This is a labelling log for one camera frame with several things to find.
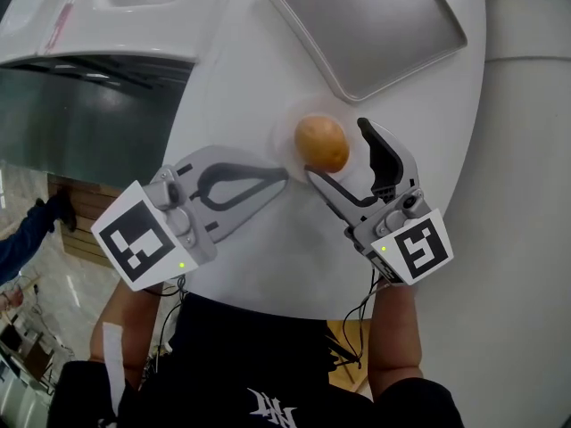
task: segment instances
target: white tape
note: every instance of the white tape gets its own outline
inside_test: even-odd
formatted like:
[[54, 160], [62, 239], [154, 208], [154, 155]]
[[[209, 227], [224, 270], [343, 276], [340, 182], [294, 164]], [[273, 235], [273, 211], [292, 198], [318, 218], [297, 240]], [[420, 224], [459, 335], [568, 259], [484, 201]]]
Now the white tape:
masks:
[[121, 339], [123, 328], [103, 323], [103, 358], [107, 375], [109, 376], [109, 386], [111, 388], [111, 404], [113, 412], [119, 416], [119, 404], [125, 391], [125, 370], [123, 369], [123, 346]]

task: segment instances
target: person in blue jacket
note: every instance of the person in blue jacket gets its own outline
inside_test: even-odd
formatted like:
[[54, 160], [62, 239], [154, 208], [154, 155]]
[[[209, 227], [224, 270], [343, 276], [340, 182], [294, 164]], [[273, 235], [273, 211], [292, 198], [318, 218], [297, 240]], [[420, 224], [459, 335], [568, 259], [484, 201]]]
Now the person in blue jacket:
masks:
[[65, 190], [47, 202], [41, 199], [28, 211], [13, 235], [0, 241], [0, 285], [13, 280], [21, 268], [36, 254], [47, 233], [54, 231], [54, 222], [60, 219], [72, 232], [76, 229], [75, 210]]

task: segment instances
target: black wire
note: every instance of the black wire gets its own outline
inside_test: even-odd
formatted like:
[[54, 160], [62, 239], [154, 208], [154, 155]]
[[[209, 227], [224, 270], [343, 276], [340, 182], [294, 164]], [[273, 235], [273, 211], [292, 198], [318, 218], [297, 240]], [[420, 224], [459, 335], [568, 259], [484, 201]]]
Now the black wire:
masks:
[[33, 282], [30, 277], [28, 277], [28, 276], [26, 276], [26, 275], [23, 275], [23, 274], [19, 274], [19, 275], [16, 277], [16, 279], [14, 279], [13, 284], [12, 284], [12, 288], [10, 289], [10, 292], [13, 292], [13, 290], [16, 288], [16, 285], [18, 285], [18, 282], [19, 282], [22, 278], [28, 279], [30, 282]]
[[154, 296], [160, 296], [162, 298], [167, 298], [169, 296], [175, 296], [178, 292], [180, 292], [180, 290], [175, 290], [173, 293], [156, 293], [156, 292], [153, 292], [152, 290], [149, 290], [149, 289], [143, 289], [143, 291], [147, 292], [151, 295], [154, 295]]
[[[368, 289], [368, 295], [370, 295], [373, 292], [375, 285], [377, 285], [380, 280], [381, 280], [381, 278], [379, 277], [375, 281], [375, 267], [373, 267], [373, 272], [371, 273], [371, 286]], [[353, 352], [353, 355], [355, 356], [355, 358], [357, 360], [359, 369], [362, 368], [362, 364], [360, 363], [360, 359], [363, 357], [363, 318], [365, 316], [365, 309], [367, 309], [367, 302], [368, 302], [368, 298], [365, 299], [364, 303], [361, 303], [359, 306], [357, 306], [357, 308], [351, 309], [349, 311], [349, 313], [345, 316], [345, 319], [343, 320], [343, 325], [342, 325], [343, 336], [344, 336], [345, 340], [347, 341], [347, 344], [349, 344], [349, 347], [351, 348], [351, 351]], [[347, 337], [347, 332], [345, 331], [345, 324], [347, 323], [347, 319], [357, 309], [359, 310], [359, 341], [360, 341], [360, 353], [359, 354], [357, 353], [357, 350], [355, 350], [355, 348], [352, 346], [351, 342], [349, 341], [349, 338]]]
[[156, 360], [156, 366], [155, 366], [155, 372], [159, 371], [159, 356], [161, 355], [161, 347], [162, 347], [162, 336], [164, 335], [164, 328], [167, 325], [167, 321], [169, 320], [170, 314], [172, 314], [175, 309], [178, 309], [182, 306], [182, 302], [180, 302], [177, 306], [175, 306], [173, 309], [170, 310], [169, 314], [167, 314], [166, 318], [164, 319], [164, 322], [162, 324], [162, 328], [161, 328], [161, 337], [159, 339], [159, 347], [157, 349], [157, 360]]
[[39, 321], [42, 323], [42, 325], [46, 329], [47, 333], [57, 342], [57, 344], [62, 349], [64, 349], [66, 352], [68, 352], [70, 359], [75, 360], [76, 359], [75, 352], [72, 349], [70, 349], [69, 347], [66, 347], [63, 344], [61, 344], [60, 341], [55, 337], [55, 334], [52, 333], [52, 330], [50, 330], [49, 327], [46, 325], [46, 322], [44, 321], [44, 310], [42, 309], [42, 307], [39, 304], [39, 295], [37, 294], [37, 292], [35, 292], [35, 294], [36, 294], [36, 304], [31, 307], [31, 311], [39, 317]]
[[182, 275], [177, 280], [178, 292], [180, 293], [180, 302], [183, 302], [185, 300], [186, 295], [188, 294], [188, 291], [185, 289], [185, 285], [186, 285], [186, 275]]

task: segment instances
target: person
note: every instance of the person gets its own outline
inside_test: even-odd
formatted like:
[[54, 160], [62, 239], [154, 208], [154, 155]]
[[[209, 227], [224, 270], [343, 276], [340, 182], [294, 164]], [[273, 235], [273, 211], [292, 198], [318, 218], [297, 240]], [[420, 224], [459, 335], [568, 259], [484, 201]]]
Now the person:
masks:
[[16, 232], [0, 241], [0, 285], [13, 280], [31, 260], [47, 233], [54, 231], [54, 222], [57, 219], [71, 232], [75, 231], [75, 210], [71, 206], [69, 195], [63, 189], [47, 202], [38, 198]]
[[[172, 352], [140, 385], [159, 300], [119, 282], [95, 325], [91, 358], [62, 370], [48, 427], [462, 426], [451, 394], [420, 371], [409, 287], [386, 288], [375, 300], [368, 354], [374, 402], [329, 385], [325, 321], [251, 312], [193, 294], [182, 301]], [[107, 374], [105, 359], [118, 361], [105, 356], [103, 324], [122, 327], [126, 387], [116, 413], [110, 390], [116, 374]]]

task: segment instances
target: printed logo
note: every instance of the printed logo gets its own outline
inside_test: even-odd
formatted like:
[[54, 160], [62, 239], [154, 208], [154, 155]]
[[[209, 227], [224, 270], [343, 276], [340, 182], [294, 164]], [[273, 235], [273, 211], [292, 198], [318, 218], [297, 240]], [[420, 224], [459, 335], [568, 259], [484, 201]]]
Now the printed logo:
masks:
[[145, 202], [137, 203], [99, 235], [133, 282], [175, 248]]
[[394, 237], [413, 279], [448, 259], [430, 218]]
[[296, 428], [292, 412], [296, 407], [284, 407], [284, 410], [279, 406], [279, 399], [274, 398], [270, 400], [265, 393], [258, 393], [256, 390], [248, 389], [251, 391], [258, 401], [258, 409], [250, 413], [251, 416], [262, 416], [268, 419], [269, 422], [277, 424], [282, 428]]

